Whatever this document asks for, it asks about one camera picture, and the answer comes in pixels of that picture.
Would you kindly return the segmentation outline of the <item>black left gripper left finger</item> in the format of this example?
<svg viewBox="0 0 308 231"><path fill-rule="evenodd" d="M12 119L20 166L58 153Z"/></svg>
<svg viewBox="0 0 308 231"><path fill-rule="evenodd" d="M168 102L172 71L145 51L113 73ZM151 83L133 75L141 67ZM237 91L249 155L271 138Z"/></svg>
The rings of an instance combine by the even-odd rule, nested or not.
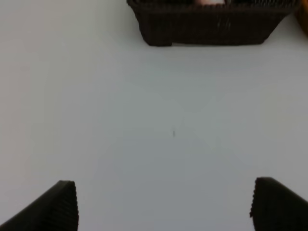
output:
<svg viewBox="0 0 308 231"><path fill-rule="evenodd" d="M74 181L60 180L34 202L1 224L2 231L77 231L79 213Z"/></svg>

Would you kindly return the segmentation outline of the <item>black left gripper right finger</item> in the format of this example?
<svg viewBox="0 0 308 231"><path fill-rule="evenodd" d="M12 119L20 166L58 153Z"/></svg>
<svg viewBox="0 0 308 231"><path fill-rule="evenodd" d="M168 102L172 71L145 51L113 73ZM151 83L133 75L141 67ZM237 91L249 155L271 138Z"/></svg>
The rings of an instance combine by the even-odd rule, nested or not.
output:
<svg viewBox="0 0 308 231"><path fill-rule="evenodd" d="M250 217L256 231L306 231L308 202L274 178L259 177Z"/></svg>

